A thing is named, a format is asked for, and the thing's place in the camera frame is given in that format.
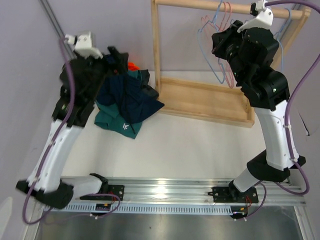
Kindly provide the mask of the black shorts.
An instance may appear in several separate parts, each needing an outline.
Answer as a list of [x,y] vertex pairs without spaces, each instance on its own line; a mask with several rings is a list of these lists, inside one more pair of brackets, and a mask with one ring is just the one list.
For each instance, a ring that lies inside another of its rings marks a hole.
[[147,69],[140,70],[140,75],[141,75],[140,88],[142,92],[148,95],[149,97],[151,97],[152,99],[157,100],[159,97],[159,93],[149,85],[149,81],[150,81],[149,71]]

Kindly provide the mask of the orange mesh shorts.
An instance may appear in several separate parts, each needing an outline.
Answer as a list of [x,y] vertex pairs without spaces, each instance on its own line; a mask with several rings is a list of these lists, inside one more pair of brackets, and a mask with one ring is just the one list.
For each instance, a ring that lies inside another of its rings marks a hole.
[[133,62],[128,62],[127,66],[128,66],[128,70],[132,72],[140,70],[140,68]]

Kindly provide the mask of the navy blue shorts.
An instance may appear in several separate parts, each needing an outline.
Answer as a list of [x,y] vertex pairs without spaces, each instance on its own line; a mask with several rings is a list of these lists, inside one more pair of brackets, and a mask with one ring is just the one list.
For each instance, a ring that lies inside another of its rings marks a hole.
[[158,101],[159,94],[143,92],[143,78],[140,73],[134,76],[128,72],[128,54],[121,55],[124,60],[117,66],[116,75],[108,76],[101,86],[96,100],[103,106],[115,104],[122,117],[130,124],[140,123],[165,105]]

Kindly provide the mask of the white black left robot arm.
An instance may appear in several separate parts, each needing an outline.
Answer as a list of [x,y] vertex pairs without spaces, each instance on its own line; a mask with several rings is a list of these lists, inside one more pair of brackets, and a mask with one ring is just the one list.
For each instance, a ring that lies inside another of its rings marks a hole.
[[19,180],[16,189],[38,202],[63,209],[73,199],[103,200],[109,193],[109,181],[97,173],[63,177],[71,149],[94,110],[100,88],[108,77],[128,70],[129,54],[109,46],[101,57],[66,59],[60,73],[60,98],[52,113],[50,132],[43,153],[32,174]]

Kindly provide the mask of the pink hanger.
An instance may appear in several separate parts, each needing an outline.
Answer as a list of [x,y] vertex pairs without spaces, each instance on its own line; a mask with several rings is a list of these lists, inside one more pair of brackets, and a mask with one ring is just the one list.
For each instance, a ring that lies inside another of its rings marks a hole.
[[218,14],[218,17],[217,17],[217,20],[216,20],[216,23],[217,23],[217,26],[219,27],[220,26],[220,23],[221,23],[221,20],[223,18],[223,15],[224,15],[224,5],[222,4],[221,7],[220,7],[220,11],[219,11],[219,14]]
[[[227,2],[222,2],[224,6],[224,15],[222,17],[222,20],[219,25],[219,31],[222,32],[227,28],[227,24],[229,23],[230,17],[232,16],[232,7],[231,4]],[[233,89],[235,86],[235,79],[232,74],[230,65],[224,60],[223,61],[223,67],[225,71],[225,81],[230,89]]]

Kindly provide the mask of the teal green shorts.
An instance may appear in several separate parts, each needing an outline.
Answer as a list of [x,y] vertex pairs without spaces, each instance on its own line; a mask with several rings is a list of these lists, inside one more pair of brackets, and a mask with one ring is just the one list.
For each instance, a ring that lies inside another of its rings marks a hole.
[[[141,74],[140,71],[128,71],[129,74],[135,76]],[[94,119],[94,124],[104,130],[110,130],[119,133],[125,137],[135,139],[142,127],[142,122],[129,123],[126,121],[116,104],[104,106],[97,102],[98,113]]]

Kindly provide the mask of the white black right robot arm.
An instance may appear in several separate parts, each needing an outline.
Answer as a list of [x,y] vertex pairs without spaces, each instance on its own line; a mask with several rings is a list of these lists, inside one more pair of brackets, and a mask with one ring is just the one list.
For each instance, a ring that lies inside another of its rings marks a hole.
[[265,150],[250,160],[246,169],[229,183],[228,196],[233,202],[245,198],[260,181],[283,182],[290,176],[291,169],[306,163],[294,144],[287,142],[289,85],[286,77],[271,67],[279,43],[269,29],[242,30],[242,25],[236,20],[226,30],[211,36],[212,54],[230,65],[236,86],[259,119],[265,143]]

